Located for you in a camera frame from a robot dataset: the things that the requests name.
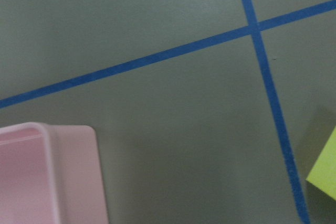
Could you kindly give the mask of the pink plastic bin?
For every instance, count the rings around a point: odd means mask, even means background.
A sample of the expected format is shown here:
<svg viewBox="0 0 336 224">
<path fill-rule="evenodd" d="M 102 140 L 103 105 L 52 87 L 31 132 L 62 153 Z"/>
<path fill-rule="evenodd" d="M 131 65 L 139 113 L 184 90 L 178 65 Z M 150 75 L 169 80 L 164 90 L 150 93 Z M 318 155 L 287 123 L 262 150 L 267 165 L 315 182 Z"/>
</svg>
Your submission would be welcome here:
<svg viewBox="0 0 336 224">
<path fill-rule="evenodd" d="M 1 128 L 1 223 L 108 223 L 96 133 L 28 122 Z"/>
</svg>

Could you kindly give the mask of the yellow foam block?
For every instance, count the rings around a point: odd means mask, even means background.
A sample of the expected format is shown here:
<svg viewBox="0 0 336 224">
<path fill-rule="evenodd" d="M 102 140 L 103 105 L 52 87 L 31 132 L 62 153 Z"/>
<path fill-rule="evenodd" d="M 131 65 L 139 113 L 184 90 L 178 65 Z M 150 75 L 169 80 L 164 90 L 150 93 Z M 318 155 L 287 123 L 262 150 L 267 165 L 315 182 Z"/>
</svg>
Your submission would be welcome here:
<svg viewBox="0 0 336 224">
<path fill-rule="evenodd" d="M 306 181 L 335 200 L 335 128 L 310 170 Z"/>
</svg>

